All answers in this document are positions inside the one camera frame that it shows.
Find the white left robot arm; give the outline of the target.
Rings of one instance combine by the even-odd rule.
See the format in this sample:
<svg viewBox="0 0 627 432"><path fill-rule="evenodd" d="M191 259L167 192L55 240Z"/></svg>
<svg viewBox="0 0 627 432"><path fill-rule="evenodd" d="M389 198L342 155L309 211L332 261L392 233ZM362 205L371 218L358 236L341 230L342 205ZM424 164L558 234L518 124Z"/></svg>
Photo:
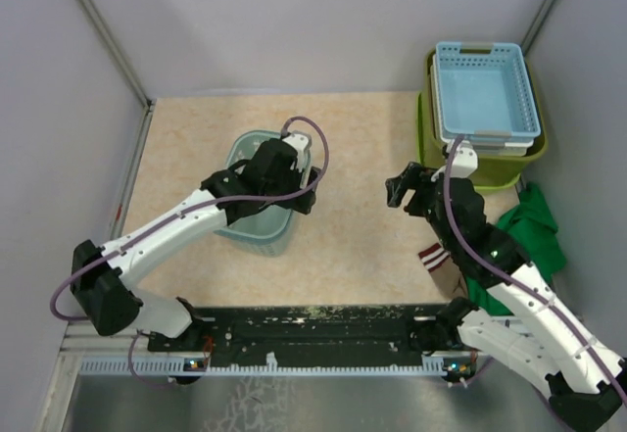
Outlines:
<svg viewBox="0 0 627 432"><path fill-rule="evenodd" d="M126 328L161 334L180 349L197 348L204 327L183 299L138 289L140 281L188 244L270 206L308 214L309 184L319 170L310 164L311 138L289 133L263 142L244 159L204 180L177 206L140 229L96 246L87 240L73 252L79 277L71 292L101 336Z"/></svg>

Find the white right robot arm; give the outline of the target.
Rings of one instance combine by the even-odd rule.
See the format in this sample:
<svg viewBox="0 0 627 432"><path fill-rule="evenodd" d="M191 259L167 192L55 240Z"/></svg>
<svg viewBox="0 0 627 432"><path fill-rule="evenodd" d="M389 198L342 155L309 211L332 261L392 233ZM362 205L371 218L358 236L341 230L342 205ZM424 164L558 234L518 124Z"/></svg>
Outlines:
<svg viewBox="0 0 627 432"><path fill-rule="evenodd" d="M484 214L467 178L410 163L386 180L387 205L424 218L462 275L517 317L521 335L456 298L439 314L447 348L477 349L528 381L573 431L597 431L626 404L626 359L559 298L525 250Z"/></svg>

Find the large teal perforated basket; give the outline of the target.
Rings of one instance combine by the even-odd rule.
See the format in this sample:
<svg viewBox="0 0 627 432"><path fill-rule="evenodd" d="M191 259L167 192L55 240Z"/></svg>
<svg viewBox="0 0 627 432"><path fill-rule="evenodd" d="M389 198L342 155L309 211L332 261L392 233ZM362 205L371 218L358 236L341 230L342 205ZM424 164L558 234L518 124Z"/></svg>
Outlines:
<svg viewBox="0 0 627 432"><path fill-rule="evenodd" d="M219 171L203 182L216 197L227 197L227 202L217 206L225 211L227 226L217 231L217 235L223 236L240 249L257 253L267 257L281 255L288 245L293 229L293 220L297 212L288 211L278 206L270 206L265 211L249 216L249 207L243 202L276 202L299 197L308 192L305 188L285 196L264 197L257 195L237 195L237 191L244 190L244 185L238 181L238 175L234 171L234 164L243 159L250 159L260 145L272 138L281 140L281 134L286 132L270 132L254 130L241 135L232 145L226 159L226 169ZM311 153L303 168L311 165Z"/></svg>

